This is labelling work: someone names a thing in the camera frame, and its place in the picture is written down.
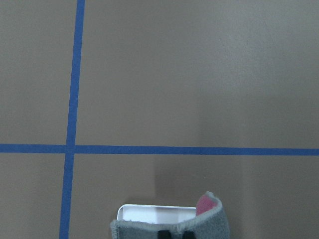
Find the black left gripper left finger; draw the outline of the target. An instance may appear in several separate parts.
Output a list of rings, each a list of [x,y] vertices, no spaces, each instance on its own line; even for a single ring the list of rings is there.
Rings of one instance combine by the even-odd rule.
[[[169,230],[158,231],[157,239],[170,239],[170,231]]]

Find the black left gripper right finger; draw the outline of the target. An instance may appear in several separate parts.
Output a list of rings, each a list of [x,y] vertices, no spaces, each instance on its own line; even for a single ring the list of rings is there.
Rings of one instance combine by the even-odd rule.
[[[185,231],[182,235],[182,239],[194,239],[194,232]]]

